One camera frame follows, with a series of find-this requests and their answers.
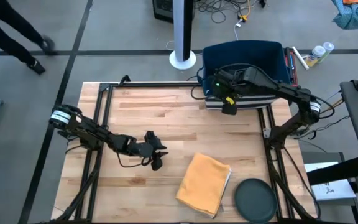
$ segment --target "yellow tag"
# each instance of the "yellow tag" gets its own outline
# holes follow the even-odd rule
[[[230,105],[234,104],[234,100],[230,97],[226,97],[226,101],[230,103]]]

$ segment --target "person's leg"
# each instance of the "person's leg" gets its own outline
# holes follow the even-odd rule
[[[8,53],[9,55],[15,56],[21,62],[27,64],[31,69],[33,69],[38,74],[45,71],[44,68],[38,63],[38,61],[31,56],[30,52],[17,43],[15,40],[10,38],[5,32],[0,28],[0,49]]]
[[[47,55],[54,55],[55,44],[52,39],[42,37],[34,27],[24,19],[7,0],[0,0],[0,20],[6,22],[24,37],[37,44]]]

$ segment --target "white bottle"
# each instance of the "white bottle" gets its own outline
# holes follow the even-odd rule
[[[325,42],[323,47],[326,49],[326,53],[317,61],[317,63],[321,63],[328,55],[334,50],[334,45],[330,42]]]
[[[326,53],[326,49],[322,46],[316,46],[310,52],[305,62],[309,67],[313,67],[317,61]]]

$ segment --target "wooden table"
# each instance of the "wooden table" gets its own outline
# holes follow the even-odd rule
[[[98,87],[95,82],[83,84],[78,107],[85,116],[93,117]],[[201,96],[201,90],[196,89],[195,95]],[[286,100],[279,99],[272,107],[278,125],[291,117]],[[168,147],[169,154],[162,157],[163,167],[156,172],[150,166],[123,168],[116,153],[105,144],[93,222],[246,222],[234,207],[237,184],[251,177],[270,184],[257,110],[241,110],[236,116],[207,110],[203,100],[191,98],[190,88],[120,87],[113,91],[108,125],[112,132],[135,136],[139,141],[146,131],[152,130]],[[73,141],[69,147],[78,144]],[[298,142],[287,139],[286,147],[307,181]],[[224,211],[215,219],[175,199],[195,152],[229,164],[232,169],[222,199]],[[52,218],[57,218],[77,194],[85,155],[82,148],[66,155]],[[284,151],[283,159],[290,190],[315,216],[313,199]],[[121,156],[121,160],[125,165],[140,162],[139,158],[127,156]],[[283,216],[287,217],[281,190],[280,201]],[[87,204],[86,198],[83,217]]]

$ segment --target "gray floor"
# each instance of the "gray floor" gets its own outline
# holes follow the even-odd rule
[[[43,34],[50,35],[58,50],[71,50],[87,0],[10,0]],[[358,49],[358,30],[342,31],[331,21],[337,10],[331,1],[270,1],[270,7],[252,9],[249,21],[237,30],[240,39],[274,40],[284,46],[311,49],[333,41],[337,49]],[[196,13],[192,48],[234,40],[237,19],[225,11],[227,20],[211,21],[206,12]],[[9,26],[1,27],[29,50],[39,50]],[[173,26],[155,20],[148,0],[94,0],[80,50],[160,50],[173,40]],[[65,70],[68,57],[37,57],[47,68],[38,77],[18,60],[0,56],[0,223],[16,223],[24,203],[35,163],[47,127],[50,110]],[[128,74],[133,80],[186,80],[202,64],[201,56],[190,70],[170,66],[166,55],[155,56],[80,56],[77,57],[67,85],[64,103],[75,105],[85,81],[117,81]],[[326,61],[305,71],[299,66],[300,84],[322,98],[339,90],[341,81],[358,77],[358,55],[330,55]],[[345,116],[344,106],[323,126]],[[329,152],[343,152],[346,159],[358,156],[358,143],[351,122],[345,120],[318,135],[313,143]],[[301,143],[303,151],[317,151]],[[30,222],[50,217],[64,160],[65,142],[54,135]],[[353,222],[349,208],[323,207],[323,220]]]

